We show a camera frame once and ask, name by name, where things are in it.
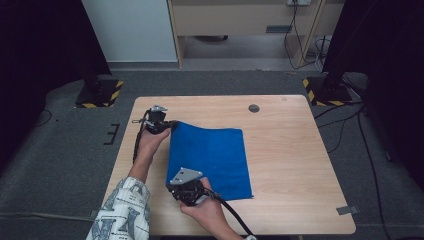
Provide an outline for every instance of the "hand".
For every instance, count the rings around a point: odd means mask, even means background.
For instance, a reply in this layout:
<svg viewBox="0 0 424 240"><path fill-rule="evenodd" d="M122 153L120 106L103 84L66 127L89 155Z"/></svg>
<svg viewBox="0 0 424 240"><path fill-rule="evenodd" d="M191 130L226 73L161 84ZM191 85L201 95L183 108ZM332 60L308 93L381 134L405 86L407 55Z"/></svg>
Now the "hand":
<svg viewBox="0 0 424 240"><path fill-rule="evenodd" d="M200 179L203 186L212 190L207 178ZM217 200L207 197L201 203L194 207L188 207L180 202L181 212L194 218L200 226L211 233L218 240L242 239L231 227L225 219L221 203Z"/></svg>
<svg viewBox="0 0 424 240"><path fill-rule="evenodd" d="M162 133L157 135L153 135L148 131L143 131L140 144L138 145L137 158L134 160L128 177L138 178L146 183L147 174L153 162L153 155L155 155L161 142L167 138L170 133L170 128L165 129Z"/></svg>

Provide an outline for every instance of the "black and yellow striped base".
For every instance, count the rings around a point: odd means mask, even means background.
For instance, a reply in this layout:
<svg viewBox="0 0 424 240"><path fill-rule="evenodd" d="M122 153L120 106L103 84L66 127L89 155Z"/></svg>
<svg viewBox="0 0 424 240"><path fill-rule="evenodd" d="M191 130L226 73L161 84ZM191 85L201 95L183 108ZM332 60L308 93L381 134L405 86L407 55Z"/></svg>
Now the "black and yellow striped base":
<svg viewBox="0 0 424 240"><path fill-rule="evenodd" d="M311 78L311 80L321 81L318 84L322 85L322 79ZM317 91L320 89L321 86L314 86L309 79L303 79L303 86L306 89L309 101L311 102L312 106L340 106L352 103L352 98L345 89L338 89L337 92L329 94L327 96L319 96L317 95L319 94L317 93Z"/></svg>
<svg viewBox="0 0 424 240"><path fill-rule="evenodd" d="M100 96L91 94L86 87L84 87L75 101L76 108L113 106L124 82L121 80L100 80L99 82L102 86L102 93Z"/></svg>

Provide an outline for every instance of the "blue fabric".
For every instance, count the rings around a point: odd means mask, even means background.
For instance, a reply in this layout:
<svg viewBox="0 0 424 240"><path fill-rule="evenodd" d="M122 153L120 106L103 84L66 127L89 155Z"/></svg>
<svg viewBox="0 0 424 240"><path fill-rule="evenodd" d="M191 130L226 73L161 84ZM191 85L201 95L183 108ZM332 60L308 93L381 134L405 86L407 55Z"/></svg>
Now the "blue fabric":
<svg viewBox="0 0 424 240"><path fill-rule="evenodd" d="M203 172L224 200L252 197L240 129L204 129L179 122L171 134L168 183L181 167Z"/></svg>

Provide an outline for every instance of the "table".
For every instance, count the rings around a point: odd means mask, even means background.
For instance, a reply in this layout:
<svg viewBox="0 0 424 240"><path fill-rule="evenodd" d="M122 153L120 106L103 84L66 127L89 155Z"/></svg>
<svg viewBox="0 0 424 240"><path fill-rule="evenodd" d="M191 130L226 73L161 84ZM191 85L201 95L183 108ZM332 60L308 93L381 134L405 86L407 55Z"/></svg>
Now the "table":
<svg viewBox="0 0 424 240"><path fill-rule="evenodd" d="M300 95L173 96L137 98L105 198L132 165L140 119L154 104L167 107L166 120L204 128L243 130L254 198L230 201L257 235L351 234L351 214L336 208L346 201L330 163L308 102ZM249 106L259 106L259 112ZM151 192L151 235L207 235L180 212L165 187L169 138L158 149L147 178ZM229 224L245 234L231 213Z"/></svg>
<svg viewBox="0 0 424 240"><path fill-rule="evenodd" d="M287 35L296 65L303 65L314 36L332 35L344 1L311 0L297 8L300 43L293 29ZM168 0L168 8L180 67L187 36L284 34L294 15L293 6L281 0Z"/></svg>

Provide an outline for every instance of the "light wood tabletop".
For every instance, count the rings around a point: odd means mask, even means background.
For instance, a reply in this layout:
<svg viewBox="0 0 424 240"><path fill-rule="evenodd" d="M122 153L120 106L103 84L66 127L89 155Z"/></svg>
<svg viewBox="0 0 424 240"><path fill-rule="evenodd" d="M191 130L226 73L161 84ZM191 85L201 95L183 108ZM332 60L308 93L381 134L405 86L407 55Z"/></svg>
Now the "light wood tabletop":
<svg viewBox="0 0 424 240"><path fill-rule="evenodd" d="M105 199L132 166L137 132L133 120L158 104L165 120L202 128L243 130L253 199L228 203L256 235L351 234L351 214L339 215L346 200L313 119L301 95L140 97L135 101ZM259 112L249 111L255 104ZM169 138L161 144L147 178L151 235L208 235L182 214L165 187ZM230 212L229 224L246 234Z"/></svg>

